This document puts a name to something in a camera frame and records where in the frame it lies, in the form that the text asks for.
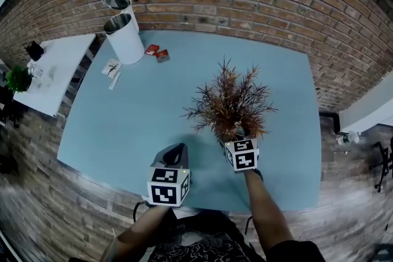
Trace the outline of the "person's right forearm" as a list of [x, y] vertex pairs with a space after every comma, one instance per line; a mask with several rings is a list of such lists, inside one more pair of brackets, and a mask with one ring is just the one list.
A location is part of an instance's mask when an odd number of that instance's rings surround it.
[[253, 170], [244, 171], [243, 174], [249, 193], [252, 220], [263, 251], [266, 253], [281, 242], [292, 241], [294, 238], [287, 221], [260, 177]]

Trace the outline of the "black patterned clothing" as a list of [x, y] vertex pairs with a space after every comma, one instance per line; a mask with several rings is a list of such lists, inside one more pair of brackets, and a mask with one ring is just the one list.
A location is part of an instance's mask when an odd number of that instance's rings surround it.
[[[112, 262], [117, 237], [105, 249], [100, 262]], [[202, 210], [178, 219], [171, 208], [147, 247], [124, 262], [325, 262], [325, 259], [313, 242], [295, 240], [281, 242], [261, 257], [221, 211]]]

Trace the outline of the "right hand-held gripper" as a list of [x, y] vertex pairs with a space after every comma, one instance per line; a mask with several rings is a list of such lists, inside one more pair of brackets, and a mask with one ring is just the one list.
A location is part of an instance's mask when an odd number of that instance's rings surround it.
[[224, 143], [225, 157], [235, 172], [256, 169], [259, 159], [257, 139], [251, 139], [251, 131], [245, 126], [243, 133], [245, 139]]

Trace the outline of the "white side table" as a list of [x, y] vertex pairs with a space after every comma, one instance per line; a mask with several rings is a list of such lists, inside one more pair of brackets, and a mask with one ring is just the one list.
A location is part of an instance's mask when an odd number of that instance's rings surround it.
[[38, 112], [56, 117], [61, 103], [82, 58], [93, 59], [90, 46], [95, 34], [64, 37], [41, 43], [44, 54], [38, 61], [29, 61], [39, 65], [49, 75], [49, 83], [38, 84], [32, 79], [27, 91], [14, 94], [14, 100]]

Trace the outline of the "white narrow sachet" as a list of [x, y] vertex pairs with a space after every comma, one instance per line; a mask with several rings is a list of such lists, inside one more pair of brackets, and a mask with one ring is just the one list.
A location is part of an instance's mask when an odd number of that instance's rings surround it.
[[120, 72], [117, 72], [117, 73], [116, 73], [116, 75], [115, 75], [114, 78], [112, 79], [111, 84], [109, 85], [109, 89], [110, 89], [110, 90], [113, 90], [113, 89], [115, 88], [116, 83], [117, 83], [117, 81], [118, 81], [120, 75], [121, 75]]

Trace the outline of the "black jug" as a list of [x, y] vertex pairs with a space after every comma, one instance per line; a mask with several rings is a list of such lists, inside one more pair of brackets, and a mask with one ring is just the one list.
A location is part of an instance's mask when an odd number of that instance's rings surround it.
[[44, 54], [44, 49], [34, 40], [25, 47], [25, 50], [33, 61], [38, 61]]

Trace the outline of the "black office chair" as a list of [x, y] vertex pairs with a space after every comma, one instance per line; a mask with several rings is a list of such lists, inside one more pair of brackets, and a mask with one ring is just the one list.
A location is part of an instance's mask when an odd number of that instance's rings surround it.
[[381, 142], [376, 142], [372, 145], [372, 147], [378, 147], [380, 154], [381, 154], [381, 161], [377, 164], [373, 164], [368, 167], [368, 169], [370, 171], [379, 167], [379, 166], [382, 167], [379, 182], [377, 184], [375, 184], [375, 189], [377, 190], [378, 193], [380, 193], [382, 190], [382, 184], [383, 184], [383, 180], [384, 180], [385, 176], [387, 176], [389, 174], [389, 171], [393, 171], [393, 137], [391, 138], [390, 145], [391, 145], [391, 149], [392, 149], [391, 153], [389, 153], [388, 147], [383, 148], [383, 146], [381, 145]]
[[7, 119], [13, 123], [14, 128], [19, 127], [13, 93], [7, 87], [0, 86], [0, 126], [5, 127]]

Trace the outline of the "light blue table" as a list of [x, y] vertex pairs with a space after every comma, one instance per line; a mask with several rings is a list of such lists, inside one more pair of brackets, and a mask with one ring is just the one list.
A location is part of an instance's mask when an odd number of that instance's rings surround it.
[[169, 53], [123, 65], [111, 87], [103, 67], [115, 54], [105, 42], [77, 93], [61, 138], [58, 159], [96, 182], [147, 194], [156, 154], [180, 142], [189, 150], [192, 184], [188, 207], [248, 212], [243, 175], [236, 174], [209, 128], [195, 132], [185, 117], [198, 87], [213, 81], [228, 61], [239, 74], [258, 67], [256, 83], [269, 88], [267, 133], [259, 139], [258, 167], [282, 210], [319, 201], [321, 127], [308, 57], [259, 41], [186, 31], [144, 31], [147, 45]]

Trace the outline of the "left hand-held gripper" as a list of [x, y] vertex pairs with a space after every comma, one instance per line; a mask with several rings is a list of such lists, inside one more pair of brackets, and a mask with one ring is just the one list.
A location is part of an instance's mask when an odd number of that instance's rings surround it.
[[147, 191], [155, 206], [180, 207], [190, 189], [188, 147], [170, 145], [156, 154], [150, 165]]

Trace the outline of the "white bin with open lid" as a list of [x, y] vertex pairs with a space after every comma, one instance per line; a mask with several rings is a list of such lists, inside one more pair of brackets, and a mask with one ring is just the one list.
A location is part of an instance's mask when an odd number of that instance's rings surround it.
[[101, 0], [118, 14], [104, 24], [104, 32], [119, 61], [123, 64], [137, 63], [144, 55], [145, 48], [139, 36], [131, 0]]

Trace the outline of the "brown plant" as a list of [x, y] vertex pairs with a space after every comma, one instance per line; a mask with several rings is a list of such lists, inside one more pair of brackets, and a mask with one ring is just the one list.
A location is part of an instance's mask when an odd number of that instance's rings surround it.
[[196, 121], [195, 132], [210, 128], [221, 143], [244, 139], [243, 126], [250, 129], [251, 138], [268, 134], [265, 114], [277, 109], [268, 102], [269, 87], [256, 82], [259, 67], [252, 66], [241, 75], [230, 67], [230, 60], [219, 66], [212, 84], [197, 88], [198, 96], [192, 99], [192, 107], [184, 109], [183, 116]]

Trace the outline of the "green potted plant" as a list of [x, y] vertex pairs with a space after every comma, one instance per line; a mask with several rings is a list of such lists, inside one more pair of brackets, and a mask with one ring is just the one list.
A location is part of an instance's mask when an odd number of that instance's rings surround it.
[[13, 93], [25, 92], [30, 87], [32, 78], [27, 67], [15, 66], [6, 74], [6, 85]]

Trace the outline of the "person's left forearm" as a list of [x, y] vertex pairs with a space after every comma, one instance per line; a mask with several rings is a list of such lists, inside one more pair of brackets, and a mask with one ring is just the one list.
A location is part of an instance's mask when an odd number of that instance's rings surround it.
[[168, 206], [155, 206], [144, 212], [130, 228], [117, 237], [112, 262], [128, 261], [145, 249], [170, 209]]

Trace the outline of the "clear plastic bottle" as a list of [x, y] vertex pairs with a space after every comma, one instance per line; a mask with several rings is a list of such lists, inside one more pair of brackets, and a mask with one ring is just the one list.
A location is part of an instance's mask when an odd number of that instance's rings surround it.
[[51, 78], [39, 65], [34, 63], [28, 63], [27, 65], [29, 75], [38, 83], [44, 84], [49, 83]]

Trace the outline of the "white printed paper packet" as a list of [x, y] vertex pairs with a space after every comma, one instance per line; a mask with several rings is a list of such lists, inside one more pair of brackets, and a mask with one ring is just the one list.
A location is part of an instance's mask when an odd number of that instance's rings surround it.
[[108, 76], [115, 75], [121, 65], [121, 62], [119, 62], [118, 60], [110, 59], [101, 71], [101, 73]]

